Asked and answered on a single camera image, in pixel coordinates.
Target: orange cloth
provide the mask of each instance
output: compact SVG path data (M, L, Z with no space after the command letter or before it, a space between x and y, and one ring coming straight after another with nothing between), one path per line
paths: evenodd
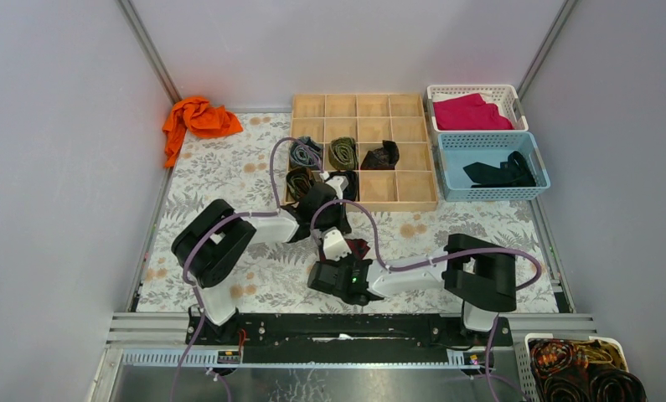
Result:
M163 132L168 136L168 143L165 144L165 155L168 156L166 168L175 166L187 129L199 138L225 137L244 131L236 115L223 106L212 107L202 96L181 100L173 106L163 124Z

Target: leaf pattern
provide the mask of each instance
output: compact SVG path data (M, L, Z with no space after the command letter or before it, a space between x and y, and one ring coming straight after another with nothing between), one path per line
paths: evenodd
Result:
M274 208L268 174L273 144L289 135L290 114L239 114L244 131L209 140L185 137L173 171L163 216L152 252L146 261L139 312L184 312L195 303L182 269L170 246L174 238L209 203L224 198L239 211ZM274 176L283 196L287 146L274 161ZM382 256L395 259L432 252L446 244L448 235L464 233L505 247L529 252L542 260L529 203L440 203L429 213L373 213L379 227ZM372 243L372 226L360 213L349 213L351 238ZM227 280L242 312L418 313L460 312L461 301L443 290L417 290L364 308L307 288L307 276L317 260L308 240L294 244L250 245ZM534 274L534 267L518 259L518 283ZM517 312L557 312L550 278L518 292Z

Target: blue plastic basket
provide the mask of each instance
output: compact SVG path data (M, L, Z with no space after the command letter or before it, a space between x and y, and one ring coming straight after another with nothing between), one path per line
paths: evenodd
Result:
M471 188L463 167L474 162L499 167L512 151L523 154L537 187ZM550 188L550 177L537 142L527 131L456 132L439 135L439 154L446 201L533 199Z

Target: pink cloth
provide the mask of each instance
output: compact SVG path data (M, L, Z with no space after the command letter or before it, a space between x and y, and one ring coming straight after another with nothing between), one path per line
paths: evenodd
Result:
M513 130L513 123L500 116L498 107L480 94L434 102L439 130Z

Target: white wall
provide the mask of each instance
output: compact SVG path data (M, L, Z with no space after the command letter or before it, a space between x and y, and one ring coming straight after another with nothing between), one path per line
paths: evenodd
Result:
M562 0L136 0L182 96L290 108L294 93L519 84Z
M0 400L83 400L136 274L168 109L114 1L0 2Z
M580 3L524 105L576 304L666 400L666 0Z

